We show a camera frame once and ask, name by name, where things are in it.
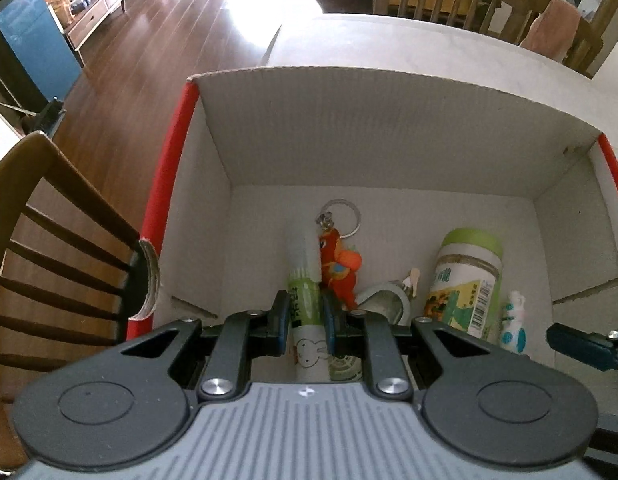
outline wooden floor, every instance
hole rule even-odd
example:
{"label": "wooden floor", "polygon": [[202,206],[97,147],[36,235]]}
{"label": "wooden floor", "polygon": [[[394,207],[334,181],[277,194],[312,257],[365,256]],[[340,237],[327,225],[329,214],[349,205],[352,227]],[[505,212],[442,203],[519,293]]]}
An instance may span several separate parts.
{"label": "wooden floor", "polygon": [[[154,168],[185,79],[193,73],[255,66],[284,20],[321,12],[371,12],[371,0],[128,0],[83,47],[84,74],[66,99],[54,141],[124,218],[140,228]],[[116,240],[50,186],[31,203],[124,258]],[[27,245],[116,284],[121,277],[21,219],[14,236]],[[35,268],[7,254],[4,275],[114,309],[111,296]],[[108,335],[106,321],[87,320],[0,291],[0,313]],[[50,342],[0,328],[0,352],[76,360],[100,348]],[[12,399],[36,372],[0,367],[0,394]]]}

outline red dragon figurine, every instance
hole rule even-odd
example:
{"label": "red dragon figurine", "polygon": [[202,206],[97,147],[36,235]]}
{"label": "red dragon figurine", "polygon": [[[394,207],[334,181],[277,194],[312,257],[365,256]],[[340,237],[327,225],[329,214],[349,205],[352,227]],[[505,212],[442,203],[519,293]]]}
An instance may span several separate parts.
{"label": "red dragon figurine", "polygon": [[346,310],[358,307],[353,289],[356,286],[356,270],[362,266],[362,256],[356,251],[342,248],[342,239],[337,229],[331,228],[320,235],[320,260],[322,262],[322,286],[327,286],[345,304]]}

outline barcode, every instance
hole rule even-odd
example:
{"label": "barcode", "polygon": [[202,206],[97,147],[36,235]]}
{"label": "barcode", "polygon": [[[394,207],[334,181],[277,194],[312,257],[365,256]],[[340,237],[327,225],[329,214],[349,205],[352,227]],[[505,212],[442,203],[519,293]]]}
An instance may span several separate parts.
{"label": "barcode", "polygon": [[471,316],[470,329],[468,332],[476,337],[482,336],[482,328],[484,320],[487,317],[487,309],[489,308],[489,298],[491,297],[492,286],[489,283],[482,282],[478,293],[478,300],[473,307],[473,315]]}

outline marble tabletop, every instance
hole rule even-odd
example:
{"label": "marble tabletop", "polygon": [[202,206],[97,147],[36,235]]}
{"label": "marble tabletop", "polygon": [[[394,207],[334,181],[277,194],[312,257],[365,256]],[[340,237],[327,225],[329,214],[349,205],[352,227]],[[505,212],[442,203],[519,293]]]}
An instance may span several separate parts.
{"label": "marble tabletop", "polygon": [[389,16],[322,14],[283,24],[263,63],[395,70],[493,88],[586,121],[618,150],[616,96],[551,59],[467,30]]}

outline key ring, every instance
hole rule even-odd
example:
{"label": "key ring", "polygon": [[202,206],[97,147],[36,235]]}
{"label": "key ring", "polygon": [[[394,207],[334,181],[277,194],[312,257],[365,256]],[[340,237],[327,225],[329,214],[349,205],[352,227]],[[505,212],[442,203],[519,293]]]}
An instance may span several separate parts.
{"label": "key ring", "polygon": [[356,215],[356,227],[345,235],[340,234],[340,238],[349,238],[358,232],[360,228],[360,223],[362,222],[362,215],[360,214],[360,210],[356,207],[353,202],[349,202],[349,200],[345,200],[344,198],[335,198],[333,200],[329,200],[322,209],[320,209],[320,214],[316,217],[315,221],[320,227],[322,227],[325,231],[329,229],[333,229],[333,215],[331,211],[329,211],[329,207],[336,204],[342,204],[347,206],[353,213]]}

